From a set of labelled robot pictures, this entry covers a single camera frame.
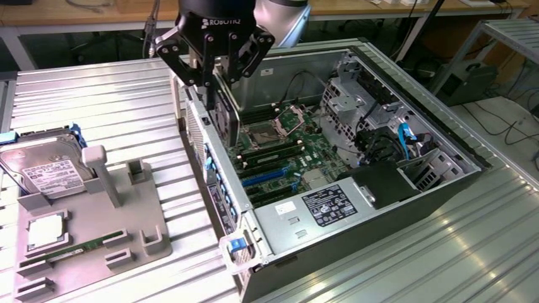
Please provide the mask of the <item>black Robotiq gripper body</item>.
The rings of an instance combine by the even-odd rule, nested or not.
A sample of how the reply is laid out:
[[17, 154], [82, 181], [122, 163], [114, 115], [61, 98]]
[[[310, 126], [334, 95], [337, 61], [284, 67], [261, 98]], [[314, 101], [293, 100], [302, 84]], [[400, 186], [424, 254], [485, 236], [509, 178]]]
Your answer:
[[177, 31], [189, 43], [245, 42], [254, 31], [254, 1], [178, 1]]

